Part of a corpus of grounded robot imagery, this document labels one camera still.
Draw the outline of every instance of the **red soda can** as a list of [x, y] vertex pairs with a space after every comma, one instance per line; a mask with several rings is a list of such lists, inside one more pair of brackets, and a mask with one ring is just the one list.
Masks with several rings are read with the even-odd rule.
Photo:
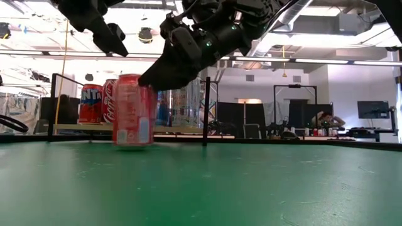
[[140, 87], [140, 75], [120, 75], [116, 82], [116, 119], [113, 140], [122, 146], [153, 144], [156, 94], [151, 87]]
[[80, 117], [81, 124], [98, 124], [102, 116], [102, 86], [85, 84], [81, 91]]
[[103, 123], [113, 123], [116, 112], [116, 103], [113, 94], [117, 79], [107, 79], [102, 91], [102, 119]]

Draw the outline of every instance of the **white wall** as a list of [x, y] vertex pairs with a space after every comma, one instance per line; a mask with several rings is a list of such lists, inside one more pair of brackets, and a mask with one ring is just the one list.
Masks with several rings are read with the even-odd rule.
[[[329, 101], [334, 114], [346, 121], [346, 128], [371, 127], [370, 120], [359, 119], [357, 101], [387, 100], [396, 105], [393, 67], [328, 65]], [[391, 128], [390, 119], [374, 119], [374, 127]], [[397, 142], [397, 137], [383, 134], [381, 142]]]
[[[219, 83], [219, 101], [237, 102], [236, 99], [261, 99], [264, 103], [273, 102], [273, 86], [294, 84], [293, 76], [300, 75], [301, 84], [308, 85], [308, 75], [303, 70], [286, 70], [287, 77], [283, 77], [283, 70], [250, 70], [227, 68]], [[254, 75], [254, 82], [247, 82], [246, 75]], [[209, 76], [214, 79], [215, 73], [209, 70]], [[284, 88], [277, 96], [277, 101], [284, 99], [309, 99], [311, 94], [305, 89]]]
[[[75, 80], [75, 75], [74, 74], [64, 74], [67, 78], [71, 78], [72, 80]], [[63, 79], [62, 77], [57, 77], [56, 79], [56, 97], [58, 97], [58, 94], [66, 94], [69, 97], [77, 97], [77, 87], [78, 85], [74, 82], [71, 82], [67, 79]]]
[[[317, 86], [317, 103], [329, 104], [329, 81], [328, 81], [328, 65], [324, 65], [308, 75], [310, 85]], [[314, 97], [310, 98], [310, 103], [314, 104]]]

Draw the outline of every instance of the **coca-cola logo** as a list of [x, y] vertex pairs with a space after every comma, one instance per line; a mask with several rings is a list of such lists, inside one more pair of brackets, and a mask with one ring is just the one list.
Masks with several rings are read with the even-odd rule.
[[106, 122], [113, 122], [115, 119], [114, 113], [116, 110], [115, 100], [113, 97], [113, 87], [115, 82], [110, 81], [106, 84], [106, 91], [104, 94], [104, 104], [107, 106], [107, 111], [103, 114]]

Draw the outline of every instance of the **fanta logo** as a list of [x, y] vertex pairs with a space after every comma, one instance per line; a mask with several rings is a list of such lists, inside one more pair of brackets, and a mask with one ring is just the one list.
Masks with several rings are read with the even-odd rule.
[[81, 104], [94, 105], [102, 102], [102, 95], [97, 89], [87, 89], [81, 92]]

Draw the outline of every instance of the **chair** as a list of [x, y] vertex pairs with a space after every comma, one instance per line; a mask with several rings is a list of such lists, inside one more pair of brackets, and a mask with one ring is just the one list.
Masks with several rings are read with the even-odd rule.
[[261, 139], [259, 124], [244, 124], [243, 131], [245, 139]]

